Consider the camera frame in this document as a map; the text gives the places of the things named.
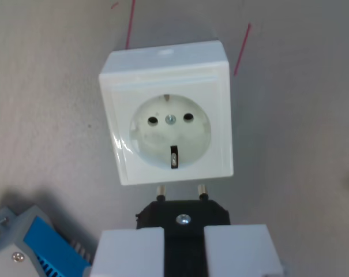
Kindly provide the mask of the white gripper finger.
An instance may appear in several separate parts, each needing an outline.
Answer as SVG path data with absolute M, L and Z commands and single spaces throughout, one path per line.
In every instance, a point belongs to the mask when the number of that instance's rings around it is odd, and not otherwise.
M 209 276 L 284 276 L 264 224 L 204 228 Z
M 164 229 L 103 231 L 90 276 L 164 276 Z

